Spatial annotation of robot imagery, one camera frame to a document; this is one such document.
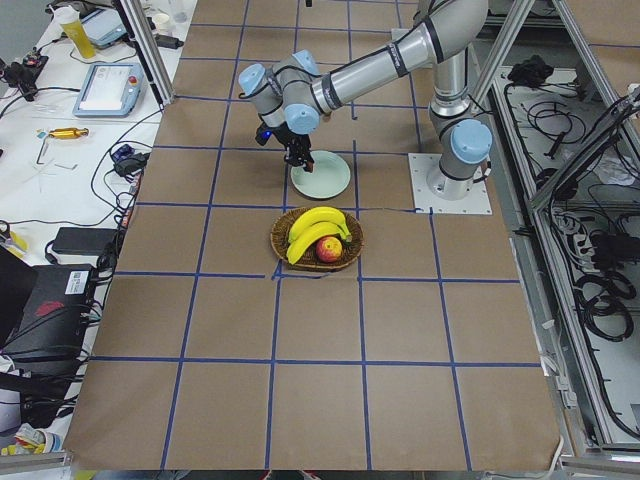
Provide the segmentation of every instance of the red logo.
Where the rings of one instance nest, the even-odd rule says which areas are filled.
[[[44,317],[45,315],[49,315],[54,310],[58,310],[62,307],[64,307],[64,303],[62,302],[44,302],[36,310],[36,315],[38,317]]]

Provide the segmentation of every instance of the apple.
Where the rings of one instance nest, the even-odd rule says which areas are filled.
[[[333,263],[342,256],[342,242],[336,237],[322,237],[316,243],[316,255],[321,262]]]

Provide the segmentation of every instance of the white desk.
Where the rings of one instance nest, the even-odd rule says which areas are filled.
[[[156,9],[169,12],[167,0],[147,3],[151,3]],[[188,20],[174,25],[173,36],[181,40],[186,39],[196,3],[197,0],[184,0]],[[59,27],[50,24],[38,46],[45,45],[59,36]],[[73,45],[68,39],[43,49],[42,54],[49,56],[49,62],[36,82],[39,88],[82,86],[90,65],[71,58],[69,53],[72,50]],[[132,48],[118,44],[99,51],[91,61],[113,62],[134,53]],[[169,77],[173,79],[182,48],[161,48],[160,53]],[[74,56],[81,58],[77,50],[74,51]],[[133,57],[123,61],[136,62],[138,59]],[[72,114],[77,95],[69,91],[43,91],[37,95],[34,102],[17,101],[0,119],[0,148],[4,149],[4,154],[0,157],[0,176],[4,179],[3,188],[0,190],[2,220],[10,224],[29,219],[94,224],[111,211],[111,207],[92,193],[91,177],[107,149],[129,128],[157,111],[158,105],[148,82],[145,82],[141,96],[129,116],[113,119],[79,119]],[[1,100],[0,110],[13,98],[15,97]],[[153,145],[161,118],[161,114],[150,117],[135,127],[123,140]],[[36,165],[42,146],[42,140],[37,136],[38,131],[64,127],[88,128],[89,135],[75,140],[49,139],[47,148],[40,158],[42,165]],[[113,203],[114,195],[103,182],[104,174],[112,167],[113,163],[107,156],[97,169],[94,187],[99,195]],[[129,190],[129,184],[115,173],[107,177],[107,183],[116,192]],[[65,223],[48,225],[36,222],[13,225],[12,229],[29,244],[24,260],[30,265],[46,264],[45,245],[55,237],[58,228],[65,225],[68,226]],[[100,224],[105,228],[115,225],[113,214]],[[62,263],[95,262],[95,257],[58,257]],[[102,300],[104,295],[105,287],[99,287],[96,298]],[[84,340],[84,348],[87,350],[91,350],[96,333],[97,328],[87,330]],[[77,394],[79,389],[79,384],[72,384],[67,397]],[[64,436],[70,421],[71,416],[57,419],[48,430]]]
[[[174,37],[183,41],[185,40],[196,1],[197,0],[186,0],[184,2],[188,16],[187,22],[174,24]],[[157,0],[152,3],[157,5],[155,9],[169,12],[167,0]],[[46,45],[52,40],[59,38],[60,32],[61,29],[56,23],[49,24],[49,27],[47,27],[42,38],[38,42],[38,46]],[[169,77],[173,79],[176,69],[178,68],[182,48],[177,50],[160,48],[159,50],[165,68],[167,69],[167,73],[169,74]],[[43,55],[47,55],[49,57],[49,61],[36,82],[39,88],[52,86],[81,88],[87,72],[89,71],[89,67],[91,66],[90,63],[83,62],[116,62],[132,55],[132,58],[121,60],[120,63],[139,62],[135,55],[135,50],[124,43],[118,43],[104,50],[97,50],[95,58],[88,60],[82,59],[78,50],[74,48],[73,43],[69,39],[64,39],[57,43],[45,46],[41,53]],[[11,115],[12,117],[61,118],[77,121],[77,117],[72,113],[76,98],[77,94],[73,92],[45,91],[39,93],[34,102],[17,102],[9,109],[7,115]],[[6,105],[6,103],[0,103],[0,108],[4,105]],[[145,80],[140,98],[138,99],[138,102],[131,114],[124,118],[113,118],[108,121],[134,123],[143,119],[157,109],[158,105],[156,103],[156,99],[149,88],[148,81]],[[154,116],[150,118],[149,121],[159,123],[160,116]]]

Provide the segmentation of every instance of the white container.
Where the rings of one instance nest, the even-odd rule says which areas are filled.
[[[151,21],[156,26],[156,32],[160,35],[172,36],[173,31],[171,27],[171,17],[166,13],[156,13],[151,17]]]

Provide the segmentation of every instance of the green plate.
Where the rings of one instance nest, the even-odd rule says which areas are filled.
[[[291,168],[291,182],[302,195],[317,200],[340,195],[351,181],[351,170],[342,157],[325,150],[311,152],[313,172]]]

